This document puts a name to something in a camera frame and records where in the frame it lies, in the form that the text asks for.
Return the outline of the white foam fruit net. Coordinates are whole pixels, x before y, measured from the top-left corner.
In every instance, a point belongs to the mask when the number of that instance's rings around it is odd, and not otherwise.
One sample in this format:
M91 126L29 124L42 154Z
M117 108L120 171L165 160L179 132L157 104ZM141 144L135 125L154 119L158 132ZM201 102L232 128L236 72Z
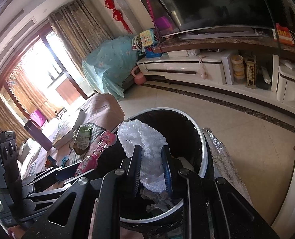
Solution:
M165 137L138 119L121 123L117 137L127 157L133 155L135 145L141 146L140 182L153 193L164 192L162 147L168 145Z

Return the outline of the pink snack pouch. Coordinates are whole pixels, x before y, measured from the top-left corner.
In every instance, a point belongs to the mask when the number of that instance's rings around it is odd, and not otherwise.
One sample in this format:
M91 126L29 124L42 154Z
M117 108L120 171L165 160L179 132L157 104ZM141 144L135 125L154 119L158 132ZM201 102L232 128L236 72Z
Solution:
M96 146L96 148L93 150L93 153L89 156L87 156L77 167L74 177L80 176L84 173L86 173L89 170L96 170L98 166L98 159L103 153L103 151L114 145L117 141L117 135L114 133L111 133L110 131L104 131L100 135L99 142Z

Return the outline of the black trash bin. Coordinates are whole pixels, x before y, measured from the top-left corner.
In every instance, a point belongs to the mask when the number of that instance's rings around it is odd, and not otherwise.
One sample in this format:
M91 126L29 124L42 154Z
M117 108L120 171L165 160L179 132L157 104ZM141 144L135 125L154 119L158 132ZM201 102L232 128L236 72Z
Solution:
M119 124L116 143L99 158L99 169L128 170L136 145L140 157L131 183L121 178L120 224L132 230L164 230L183 221L184 184L179 170L204 177L208 165L203 131L187 114L172 108L154 108Z

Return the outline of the beige sofa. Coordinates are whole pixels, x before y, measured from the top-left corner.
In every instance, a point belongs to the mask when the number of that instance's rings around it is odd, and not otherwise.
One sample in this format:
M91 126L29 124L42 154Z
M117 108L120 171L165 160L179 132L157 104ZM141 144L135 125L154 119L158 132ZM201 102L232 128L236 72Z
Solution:
M31 138L28 138L25 143L21 144L17 157L17 163L21 175L24 175L27 172L29 166L38 157L40 150L41 145Z

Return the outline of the green snack bag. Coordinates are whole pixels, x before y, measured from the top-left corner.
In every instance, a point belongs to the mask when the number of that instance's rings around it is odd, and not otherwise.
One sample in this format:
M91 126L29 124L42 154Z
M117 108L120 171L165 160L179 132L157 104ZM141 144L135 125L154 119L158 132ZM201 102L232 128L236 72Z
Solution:
M81 156L88 151L92 130L93 124L86 123L73 132L73 149L77 155Z

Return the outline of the purple thermos bottle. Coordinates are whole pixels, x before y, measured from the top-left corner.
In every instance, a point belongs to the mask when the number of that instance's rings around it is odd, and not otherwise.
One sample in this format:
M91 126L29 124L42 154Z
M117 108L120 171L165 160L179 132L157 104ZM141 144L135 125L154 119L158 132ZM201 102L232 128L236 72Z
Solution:
M24 128L47 152L52 148L52 142L42 133L31 119L26 122Z

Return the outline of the stack of children's books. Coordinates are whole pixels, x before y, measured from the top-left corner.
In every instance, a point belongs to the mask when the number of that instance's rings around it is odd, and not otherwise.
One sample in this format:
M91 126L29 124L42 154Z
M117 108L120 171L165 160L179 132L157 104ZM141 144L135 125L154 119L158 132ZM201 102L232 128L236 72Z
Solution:
M60 149L73 138L73 132L79 128L84 122L85 113L82 109L77 109L73 114L67 117L62 123L59 124L52 146L55 149Z

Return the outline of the left curtain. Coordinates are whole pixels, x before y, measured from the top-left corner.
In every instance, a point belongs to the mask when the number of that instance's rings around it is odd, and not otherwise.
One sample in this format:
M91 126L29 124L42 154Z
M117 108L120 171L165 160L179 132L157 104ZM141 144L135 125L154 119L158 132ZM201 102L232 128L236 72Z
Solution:
M14 131L19 146L30 138L28 132L7 108L0 96L0 132L2 131Z

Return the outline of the pink kettlebell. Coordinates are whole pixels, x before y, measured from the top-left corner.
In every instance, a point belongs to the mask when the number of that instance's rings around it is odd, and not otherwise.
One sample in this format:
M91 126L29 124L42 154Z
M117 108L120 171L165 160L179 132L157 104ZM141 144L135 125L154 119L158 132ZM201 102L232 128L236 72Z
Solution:
M137 85L142 85L144 84L147 80L146 77L143 75L143 73L141 72L139 66L135 66L132 71L131 71L131 75L134 78L134 82Z

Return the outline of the furniture under teal cover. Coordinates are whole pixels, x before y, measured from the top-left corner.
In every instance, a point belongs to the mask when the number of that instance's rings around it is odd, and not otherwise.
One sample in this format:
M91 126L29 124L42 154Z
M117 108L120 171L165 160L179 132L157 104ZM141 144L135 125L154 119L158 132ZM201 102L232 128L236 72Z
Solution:
M123 82L138 60L131 42L129 36L106 40L82 60L83 74L97 92L124 97Z

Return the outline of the toy phone play set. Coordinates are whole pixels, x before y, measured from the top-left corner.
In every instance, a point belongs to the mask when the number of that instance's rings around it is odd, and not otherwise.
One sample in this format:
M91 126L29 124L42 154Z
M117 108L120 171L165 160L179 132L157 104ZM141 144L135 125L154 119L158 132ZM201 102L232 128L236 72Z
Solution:
M139 35L134 36L131 44L133 51L137 51L140 56L145 56L147 59L162 56L162 53L155 53L152 50L158 44L154 28L145 30Z

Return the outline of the white TV cabinet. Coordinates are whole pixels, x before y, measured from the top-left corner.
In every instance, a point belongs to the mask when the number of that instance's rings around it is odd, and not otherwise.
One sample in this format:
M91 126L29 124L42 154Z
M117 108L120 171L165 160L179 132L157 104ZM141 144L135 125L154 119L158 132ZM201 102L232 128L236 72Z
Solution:
M295 109L276 99L276 93L270 89L247 87L246 68L236 51L221 53L206 52L197 56L170 58L143 58L137 62L144 75L157 75L184 85L200 85L203 88L215 88L253 99L256 103L283 109L295 114Z

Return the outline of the right curtain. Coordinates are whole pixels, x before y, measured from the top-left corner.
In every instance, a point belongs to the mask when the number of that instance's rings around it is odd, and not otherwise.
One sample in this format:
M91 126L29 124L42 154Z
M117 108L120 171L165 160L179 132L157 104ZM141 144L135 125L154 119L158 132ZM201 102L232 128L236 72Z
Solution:
M83 59L113 38L90 0L73 0L51 12L47 19L80 74L84 74Z

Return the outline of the red heart hanging decoration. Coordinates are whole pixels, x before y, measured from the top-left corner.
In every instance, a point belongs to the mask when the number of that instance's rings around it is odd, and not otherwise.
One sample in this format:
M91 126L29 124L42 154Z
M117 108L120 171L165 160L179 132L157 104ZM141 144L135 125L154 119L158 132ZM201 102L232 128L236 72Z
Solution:
M114 0L104 0L104 6L112 11L112 18L117 21L122 23L124 30L126 30L127 33L133 34L132 30L124 20L124 17L122 15L122 12L116 8L116 5L114 3Z

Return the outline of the red toy telephone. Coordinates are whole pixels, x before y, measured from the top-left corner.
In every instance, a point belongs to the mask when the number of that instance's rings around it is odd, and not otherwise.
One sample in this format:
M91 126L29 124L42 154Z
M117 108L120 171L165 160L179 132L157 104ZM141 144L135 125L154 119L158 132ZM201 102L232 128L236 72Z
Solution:
M275 42L279 42L281 44L289 46L295 45L289 29L287 27L281 26L279 23L276 23L275 29L273 29L273 38Z

